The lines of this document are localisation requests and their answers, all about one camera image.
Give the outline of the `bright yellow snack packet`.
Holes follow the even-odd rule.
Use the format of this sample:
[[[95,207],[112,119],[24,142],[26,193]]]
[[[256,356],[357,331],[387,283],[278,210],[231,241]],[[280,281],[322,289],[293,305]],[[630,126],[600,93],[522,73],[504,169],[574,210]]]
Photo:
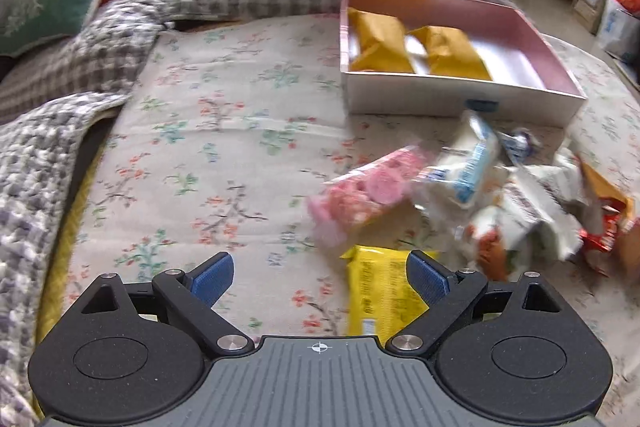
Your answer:
[[[407,280],[409,251],[355,245],[347,260],[349,336],[386,341],[428,310]]]

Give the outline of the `white walnut snack packet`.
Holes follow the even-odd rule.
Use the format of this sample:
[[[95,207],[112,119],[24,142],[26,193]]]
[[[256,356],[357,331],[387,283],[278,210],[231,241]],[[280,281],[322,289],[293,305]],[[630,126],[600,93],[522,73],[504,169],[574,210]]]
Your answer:
[[[586,232],[526,167],[506,181],[462,228],[458,248],[468,265],[492,281],[515,281],[534,265],[565,261]]]

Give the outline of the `white blue snack packet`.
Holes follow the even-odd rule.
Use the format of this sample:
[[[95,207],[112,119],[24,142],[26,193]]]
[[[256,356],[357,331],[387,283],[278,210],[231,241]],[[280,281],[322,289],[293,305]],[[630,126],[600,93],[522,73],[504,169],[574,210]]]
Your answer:
[[[424,211],[437,205],[470,210],[480,198],[499,155],[495,131],[477,113],[467,110],[452,142],[440,150],[433,165],[422,169],[412,180],[413,204]]]

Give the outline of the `pink snack packet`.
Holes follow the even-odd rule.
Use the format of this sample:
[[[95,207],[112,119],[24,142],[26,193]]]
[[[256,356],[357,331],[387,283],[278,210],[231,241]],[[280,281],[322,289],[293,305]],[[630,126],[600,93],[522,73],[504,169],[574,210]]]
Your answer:
[[[314,238],[329,248],[344,244],[406,200],[412,180],[432,158],[419,145],[408,145],[323,184],[307,199]]]

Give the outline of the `small blue white candy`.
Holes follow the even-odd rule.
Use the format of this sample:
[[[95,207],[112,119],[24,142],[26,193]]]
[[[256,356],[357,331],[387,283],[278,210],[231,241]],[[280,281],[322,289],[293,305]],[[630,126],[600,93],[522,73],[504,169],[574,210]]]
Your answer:
[[[498,131],[497,136],[506,159],[512,165],[523,165],[541,148],[536,136],[526,128],[516,128],[510,133]]]

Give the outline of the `gold snack bar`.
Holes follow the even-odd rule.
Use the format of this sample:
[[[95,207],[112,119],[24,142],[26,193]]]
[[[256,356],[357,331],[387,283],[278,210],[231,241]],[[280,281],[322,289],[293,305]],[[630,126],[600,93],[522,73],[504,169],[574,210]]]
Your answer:
[[[603,232],[603,218],[605,216],[624,216],[627,219],[639,219],[639,213],[634,207],[634,200],[625,195],[619,188],[608,182],[596,169],[585,162],[582,163],[586,189],[591,196],[587,218],[584,224],[588,233]]]

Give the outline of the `red snack packet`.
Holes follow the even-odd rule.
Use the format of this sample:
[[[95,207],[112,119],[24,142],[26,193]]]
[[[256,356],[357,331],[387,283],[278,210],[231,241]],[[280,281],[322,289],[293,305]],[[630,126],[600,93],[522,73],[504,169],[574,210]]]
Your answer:
[[[605,216],[603,232],[588,233],[582,244],[588,267],[602,277],[620,270],[629,280],[639,277],[639,219]]]

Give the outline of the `floral tablecloth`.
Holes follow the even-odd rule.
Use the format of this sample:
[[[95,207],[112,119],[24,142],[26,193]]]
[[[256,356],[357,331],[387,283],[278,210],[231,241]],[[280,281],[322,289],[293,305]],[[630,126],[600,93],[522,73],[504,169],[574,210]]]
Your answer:
[[[323,182],[423,141],[435,153],[459,118],[348,116],[337,16],[270,18],[158,38],[89,178],[60,315],[103,272],[146,282],[229,251],[234,283],[216,311],[254,339],[347,333],[343,251],[322,251],[306,199]],[[570,136],[639,206],[639,104],[605,62],[545,36],[588,101],[567,131],[536,128],[537,164]],[[573,262],[546,277],[614,364],[599,416],[639,426],[639,284]]]

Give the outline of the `grey checked blanket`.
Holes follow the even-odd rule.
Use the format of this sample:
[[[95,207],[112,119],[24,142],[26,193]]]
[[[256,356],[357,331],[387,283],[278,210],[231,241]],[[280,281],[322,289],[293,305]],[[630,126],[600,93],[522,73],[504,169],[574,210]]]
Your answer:
[[[483,0],[507,4],[509,0]],[[21,60],[1,85],[1,421],[32,426],[27,382],[49,258],[90,121],[124,101],[178,20],[335,13],[341,0],[114,0],[77,36]]]

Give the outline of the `white pink-lined cardboard box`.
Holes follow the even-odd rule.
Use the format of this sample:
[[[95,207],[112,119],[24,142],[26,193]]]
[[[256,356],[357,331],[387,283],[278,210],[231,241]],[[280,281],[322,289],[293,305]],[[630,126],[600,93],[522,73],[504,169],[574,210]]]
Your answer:
[[[587,100],[520,11],[480,0],[342,0],[340,51],[353,114],[564,128]]]

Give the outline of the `white blue plastic bag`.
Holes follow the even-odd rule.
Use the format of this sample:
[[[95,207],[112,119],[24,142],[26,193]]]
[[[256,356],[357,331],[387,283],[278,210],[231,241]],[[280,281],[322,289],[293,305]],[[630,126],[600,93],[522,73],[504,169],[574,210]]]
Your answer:
[[[597,44],[605,53],[631,63],[639,52],[639,19],[617,0],[606,0],[597,33]]]

